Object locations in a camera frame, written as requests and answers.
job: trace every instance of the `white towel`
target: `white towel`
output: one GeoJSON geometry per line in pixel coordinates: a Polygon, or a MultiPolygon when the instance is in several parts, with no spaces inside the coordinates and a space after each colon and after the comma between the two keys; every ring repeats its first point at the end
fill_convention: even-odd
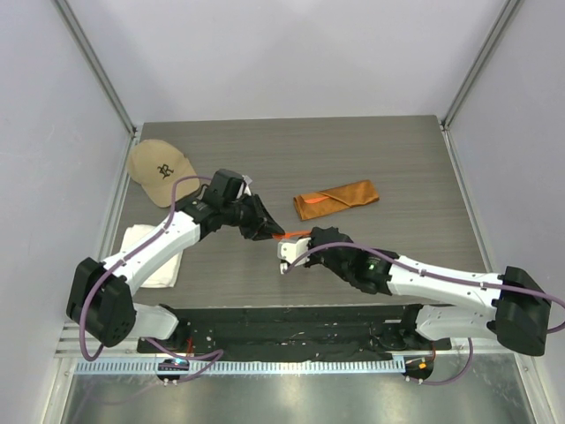
{"type": "MultiPolygon", "coordinates": [[[[125,230],[124,240],[122,240],[121,251],[129,249],[135,243],[143,239],[155,227],[152,225],[133,225],[125,230]]],[[[183,253],[176,254],[170,258],[167,263],[157,269],[152,276],[150,276],[145,283],[141,285],[147,289],[163,289],[167,287],[174,287],[177,282],[178,269],[180,268],[180,260],[183,253]]]]}

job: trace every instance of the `folded brown cloth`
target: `folded brown cloth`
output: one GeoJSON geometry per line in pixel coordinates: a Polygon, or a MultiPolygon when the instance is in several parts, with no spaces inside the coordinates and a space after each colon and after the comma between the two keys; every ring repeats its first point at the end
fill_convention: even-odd
{"type": "Polygon", "coordinates": [[[330,188],[315,193],[300,194],[294,198],[294,207],[300,219],[313,219],[347,208],[364,206],[379,199],[379,194],[368,179],[330,188]]]}

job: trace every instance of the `black embroidered logo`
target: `black embroidered logo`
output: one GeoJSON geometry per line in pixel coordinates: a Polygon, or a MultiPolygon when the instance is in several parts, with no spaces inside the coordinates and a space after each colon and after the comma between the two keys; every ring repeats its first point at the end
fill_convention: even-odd
{"type": "Polygon", "coordinates": [[[159,173],[162,174],[162,179],[165,179],[166,177],[170,177],[170,174],[172,174],[175,171],[169,168],[169,165],[166,163],[164,163],[162,166],[158,166],[157,169],[159,170],[159,173]]]}

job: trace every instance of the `baseball cap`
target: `baseball cap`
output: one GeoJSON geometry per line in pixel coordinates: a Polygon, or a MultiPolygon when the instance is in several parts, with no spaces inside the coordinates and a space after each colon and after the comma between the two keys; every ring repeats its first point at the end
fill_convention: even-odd
{"type": "MultiPolygon", "coordinates": [[[[163,140],[143,140],[127,158],[127,171],[141,184],[149,199],[161,208],[170,206],[175,181],[196,175],[183,152],[163,140]]],[[[189,179],[177,185],[177,199],[198,190],[198,179],[189,179]]]]}

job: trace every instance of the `purple cable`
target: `purple cable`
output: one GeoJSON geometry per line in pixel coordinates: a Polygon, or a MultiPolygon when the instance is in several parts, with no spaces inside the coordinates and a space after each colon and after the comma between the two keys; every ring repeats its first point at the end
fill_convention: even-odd
{"type": "Polygon", "coordinates": [[[88,309],[90,308],[90,305],[92,304],[92,300],[94,299],[94,295],[100,290],[100,288],[102,287],[104,282],[108,279],[108,277],[110,275],[112,275],[114,273],[114,271],[116,271],[116,269],[118,269],[119,267],[124,265],[126,261],[129,261],[133,256],[135,256],[136,254],[141,252],[147,246],[151,245],[151,243],[156,241],[170,227],[170,225],[173,221],[173,217],[175,215],[175,202],[177,201],[177,186],[178,186],[178,184],[183,182],[183,181],[186,181],[187,179],[195,179],[195,178],[205,179],[206,181],[211,180],[211,178],[208,178],[208,177],[190,176],[190,177],[183,177],[183,178],[180,178],[177,181],[175,181],[175,183],[173,184],[172,191],[171,191],[169,218],[167,219],[167,222],[163,225],[163,227],[158,232],[155,233],[155,235],[153,237],[151,237],[146,242],[144,242],[140,246],[133,249],[123,259],[120,259],[114,265],[112,265],[110,268],[108,268],[108,270],[104,274],[102,274],[102,276],[100,278],[98,278],[98,280],[96,281],[96,283],[94,283],[90,292],[87,294],[87,298],[85,299],[85,303],[83,304],[82,311],[80,311],[80,319],[79,319],[80,352],[82,353],[82,356],[84,357],[85,360],[88,360],[90,362],[92,362],[93,360],[96,360],[100,356],[100,354],[102,353],[102,349],[104,348],[104,346],[102,344],[100,344],[100,347],[98,347],[98,350],[92,356],[90,355],[90,353],[88,353],[88,349],[87,349],[87,334],[86,334],[86,331],[87,331],[86,330],[86,328],[87,328],[87,313],[88,313],[88,309]]]}
{"type": "Polygon", "coordinates": [[[459,372],[459,374],[454,375],[453,377],[448,378],[447,380],[443,380],[442,382],[423,381],[422,383],[420,383],[420,380],[414,377],[410,377],[410,380],[412,382],[417,382],[418,384],[423,384],[425,386],[444,386],[446,384],[451,384],[452,382],[456,382],[457,380],[459,380],[467,373],[467,371],[469,371],[469,369],[471,368],[471,363],[473,362],[473,354],[474,354],[473,342],[471,341],[470,338],[468,338],[467,340],[469,341],[469,358],[467,359],[467,363],[465,364],[463,369],[459,372]]]}
{"type": "MultiPolygon", "coordinates": [[[[289,272],[291,272],[297,266],[297,263],[302,261],[307,256],[309,256],[311,254],[315,254],[316,252],[319,252],[320,250],[326,250],[326,249],[333,248],[333,247],[348,247],[348,248],[352,248],[352,249],[363,250],[364,252],[368,252],[369,254],[374,254],[375,256],[381,258],[383,261],[390,262],[390,263],[392,263],[392,264],[394,264],[394,265],[396,265],[400,268],[406,269],[410,272],[419,274],[421,276],[429,276],[431,278],[435,278],[437,280],[445,281],[447,283],[467,285],[467,286],[470,286],[470,287],[485,287],[487,289],[495,289],[495,290],[501,290],[501,291],[504,290],[506,292],[527,294],[529,296],[534,296],[534,297],[537,297],[537,298],[549,300],[551,302],[558,304],[560,307],[565,309],[565,301],[563,301],[563,300],[561,300],[561,299],[559,299],[559,298],[557,298],[557,297],[555,297],[551,294],[543,293],[541,291],[530,290],[530,289],[523,289],[522,287],[514,287],[512,285],[492,284],[492,283],[487,283],[487,282],[478,283],[476,281],[463,280],[462,278],[454,278],[452,276],[442,276],[440,274],[435,274],[433,272],[426,271],[425,269],[420,270],[420,269],[414,268],[410,265],[406,265],[405,263],[402,263],[402,262],[400,262],[396,259],[393,259],[389,256],[386,256],[385,254],[379,252],[378,250],[372,249],[371,247],[360,245],[358,243],[345,243],[345,242],[338,241],[338,242],[335,242],[335,243],[327,243],[325,245],[316,246],[316,247],[308,250],[307,252],[304,252],[303,254],[299,255],[297,257],[297,259],[294,262],[292,262],[285,271],[283,271],[283,273],[288,274],[289,272]]],[[[562,329],[565,329],[565,322],[562,322],[560,325],[558,325],[556,327],[548,329],[547,333],[548,334],[556,333],[558,331],[561,331],[562,329]]]]}

